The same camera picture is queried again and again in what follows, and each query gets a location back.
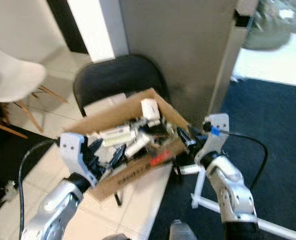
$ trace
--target black cable on floor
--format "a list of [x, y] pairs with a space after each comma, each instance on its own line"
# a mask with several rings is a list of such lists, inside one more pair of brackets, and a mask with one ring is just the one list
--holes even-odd
[[249, 139], [251, 141], [254, 141], [256, 143], [258, 143], [259, 145], [261, 145], [263, 147], [263, 150], [264, 150], [264, 158], [263, 158], [263, 161], [261, 163], [261, 166], [256, 174], [256, 176], [254, 177], [252, 183], [251, 183], [251, 186], [250, 186], [250, 190], [252, 191], [255, 187], [255, 185], [257, 184], [260, 176], [262, 175], [262, 172], [266, 166], [266, 163], [267, 163], [267, 159], [268, 159], [268, 149], [267, 147], [265, 146], [265, 144], [263, 144], [261, 141], [259, 141], [258, 139], [252, 137], [252, 136], [248, 136], [248, 135], [244, 135], [242, 133], [239, 133], [239, 132], [232, 132], [232, 131], [225, 131], [225, 130], [220, 130], [221, 133], [223, 134], [228, 134], [228, 135], [232, 135], [232, 136], [236, 136], [236, 137], [240, 137], [240, 138], [244, 138], [244, 139]]
[[38, 148], [54, 143], [55, 140], [53, 139], [47, 139], [42, 142], [39, 142], [38, 144], [34, 145], [32, 148], [30, 148], [25, 155], [23, 156], [20, 167], [19, 167], [19, 173], [18, 173], [18, 191], [19, 191], [19, 202], [20, 202], [20, 228], [19, 228], [19, 240], [22, 237], [23, 230], [24, 230], [24, 224], [25, 224], [25, 206], [24, 206], [24, 192], [23, 192], [23, 165], [25, 161], [27, 160], [28, 156], [33, 153]]

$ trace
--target white tile floor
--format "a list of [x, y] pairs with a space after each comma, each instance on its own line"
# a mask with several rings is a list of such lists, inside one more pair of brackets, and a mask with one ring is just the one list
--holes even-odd
[[[40, 94], [39, 99], [25, 99], [37, 122], [43, 127], [44, 136], [56, 138], [62, 127], [82, 118], [72, 93], [72, 84], [78, 70], [90, 61], [86, 54], [60, 49], [42, 62], [48, 69], [44, 85], [69, 102], [61, 103], [45, 94]], [[242, 49], [235, 72], [250, 78], [296, 85], [296, 34], [292, 35], [286, 46], [278, 50]], [[9, 111], [13, 125], [40, 134], [17, 106], [11, 105]], [[64, 239], [100, 240], [115, 233], [124, 233], [133, 240], [147, 239], [170, 170], [170, 165], [161, 167], [129, 184], [124, 189], [122, 207], [117, 207], [113, 196], [97, 202], [86, 193], [76, 215], [67, 226]], [[68, 169], [59, 157], [58, 148], [53, 146], [24, 181], [26, 221], [36, 213], [41, 199], [68, 175]], [[0, 210], [0, 240], [17, 239], [18, 231], [17, 196]]]
[[276, 50], [241, 49], [234, 74], [276, 83], [296, 85], [296, 34]]

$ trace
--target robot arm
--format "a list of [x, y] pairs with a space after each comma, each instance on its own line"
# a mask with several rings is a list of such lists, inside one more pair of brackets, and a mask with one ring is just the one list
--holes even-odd
[[[88, 188], [94, 188], [106, 168], [94, 153], [102, 139], [88, 147], [87, 137], [75, 133], [63, 133], [60, 137], [60, 155], [71, 175], [64, 178], [40, 203], [37, 214], [24, 228], [22, 240], [61, 240], [68, 222], [77, 211]], [[126, 146], [116, 150], [109, 168], [123, 160]]]
[[204, 129], [207, 130], [206, 139], [192, 127], [189, 131], [194, 140], [188, 138], [183, 129], [178, 129], [178, 134], [194, 156], [194, 162], [205, 168], [216, 192], [225, 239], [261, 239], [252, 193], [245, 186], [242, 173], [221, 155], [228, 135], [220, 133], [219, 129], [229, 131], [228, 115], [221, 113], [206, 117]]

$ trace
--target white wall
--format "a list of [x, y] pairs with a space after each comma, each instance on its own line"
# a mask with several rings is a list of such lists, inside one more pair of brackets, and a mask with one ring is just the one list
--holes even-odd
[[93, 62], [128, 54], [119, 0], [67, 0]]
[[40, 62], [66, 43], [46, 0], [0, 0], [0, 48]]

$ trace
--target open cardboard box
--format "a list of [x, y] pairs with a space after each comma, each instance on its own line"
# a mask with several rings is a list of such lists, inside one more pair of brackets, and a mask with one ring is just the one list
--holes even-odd
[[[153, 88], [150, 88], [132, 95], [126, 101], [105, 111], [83, 118], [76, 124], [64, 128], [64, 131], [85, 135], [123, 125], [130, 119], [143, 116], [141, 106], [143, 99], [155, 99], [161, 114], [167, 121], [187, 130], [188, 122]], [[179, 138], [176, 138], [168, 145], [163, 145], [157, 151], [156, 157], [145, 155], [130, 162], [125, 169], [99, 182], [95, 188], [88, 192], [97, 200], [102, 201], [128, 183], [140, 178], [152, 168], [173, 159], [184, 150], [184, 144]]]

